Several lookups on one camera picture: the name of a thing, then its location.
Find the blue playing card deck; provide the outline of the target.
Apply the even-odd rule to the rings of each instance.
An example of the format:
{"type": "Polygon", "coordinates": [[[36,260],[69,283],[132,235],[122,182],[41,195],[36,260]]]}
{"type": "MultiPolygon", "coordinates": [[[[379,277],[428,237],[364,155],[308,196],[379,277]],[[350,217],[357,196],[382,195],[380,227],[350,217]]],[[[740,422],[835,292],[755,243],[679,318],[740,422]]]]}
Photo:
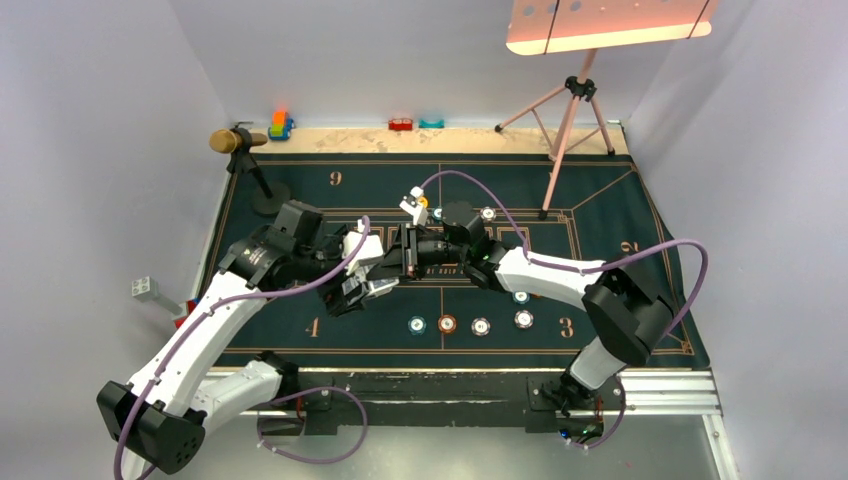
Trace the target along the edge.
{"type": "Polygon", "coordinates": [[[398,278],[381,280],[362,280],[353,276],[347,278],[342,283],[343,312],[361,310],[366,300],[388,294],[398,284],[398,278]]]}

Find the brown white chip stack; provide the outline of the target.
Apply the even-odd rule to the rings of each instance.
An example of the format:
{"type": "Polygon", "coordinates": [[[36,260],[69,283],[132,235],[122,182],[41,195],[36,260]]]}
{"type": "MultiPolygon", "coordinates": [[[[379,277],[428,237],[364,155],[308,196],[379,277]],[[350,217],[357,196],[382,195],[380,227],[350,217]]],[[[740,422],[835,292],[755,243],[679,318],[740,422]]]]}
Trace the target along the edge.
{"type": "Polygon", "coordinates": [[[491,324],[486,318],[475,318],[471,323],[471,331],[475,336],[487,336],[491,332],[491,324]]]}

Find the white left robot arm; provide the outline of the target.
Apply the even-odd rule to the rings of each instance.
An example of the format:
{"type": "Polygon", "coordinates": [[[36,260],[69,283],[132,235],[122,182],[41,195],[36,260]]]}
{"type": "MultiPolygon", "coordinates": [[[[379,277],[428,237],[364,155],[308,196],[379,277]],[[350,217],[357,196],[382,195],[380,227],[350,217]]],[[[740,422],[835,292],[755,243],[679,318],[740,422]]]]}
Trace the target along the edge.
{"type": "Polygon", "coordinates": [[[174,474],[206,436],[257,405],[284,409],[309,395],[298,367],[271,351],[216,381],[203,380],[242,327],[268,303],[354,277],[374,259],[371,220],[343,227],[323,242],[321,211],[284,203],[272,224],[233,243],[200,298],[165,346],[124,382],[107,382],[96,403],[117,446],[113,475],[146,479],[174,474]]]}

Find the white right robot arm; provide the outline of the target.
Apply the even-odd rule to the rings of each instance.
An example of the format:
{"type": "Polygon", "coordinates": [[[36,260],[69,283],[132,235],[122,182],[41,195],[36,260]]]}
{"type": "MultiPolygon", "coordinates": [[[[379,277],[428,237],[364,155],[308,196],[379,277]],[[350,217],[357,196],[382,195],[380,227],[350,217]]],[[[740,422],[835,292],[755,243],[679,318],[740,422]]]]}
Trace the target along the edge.
{"type": "Polygon", "coordinates": [[[634,263],[574,261],[525,251],[492,238],[467,202],[441,210],[441,227],[403,224],[370,280],[418,280],[431,266],[457,264],[474,285],[525,292],[585,311],[595,338],[572,360],[561,381],[564,399],[584,407],[621,370],[647,363],[675,316],[667,297],[634,263]]]}

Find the blue green chip stack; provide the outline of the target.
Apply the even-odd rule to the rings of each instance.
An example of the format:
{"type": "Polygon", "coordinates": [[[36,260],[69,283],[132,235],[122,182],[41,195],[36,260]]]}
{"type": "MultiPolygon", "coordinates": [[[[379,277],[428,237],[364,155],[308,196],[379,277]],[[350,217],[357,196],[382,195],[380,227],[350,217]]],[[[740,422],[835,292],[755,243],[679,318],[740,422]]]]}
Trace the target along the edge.
{"type": "Polygon", "coordinates": [[[413,316],[408,321],[408,330],[411,335],[423,335],[427,330],[427,321],[421,316],[413,316]]]}

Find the orange chip stack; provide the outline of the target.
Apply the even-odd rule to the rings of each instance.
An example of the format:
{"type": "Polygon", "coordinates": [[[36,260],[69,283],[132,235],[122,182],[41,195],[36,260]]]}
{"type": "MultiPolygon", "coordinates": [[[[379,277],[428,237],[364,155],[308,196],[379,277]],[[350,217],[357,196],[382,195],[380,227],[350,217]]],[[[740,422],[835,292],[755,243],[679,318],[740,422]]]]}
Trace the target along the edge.
{"type": "Polygon", "coordinates": [[[457,320],[452,315],[442,315],[439,317],[437,326],[442,334],[452,334],[457,328],[457,320]]]}

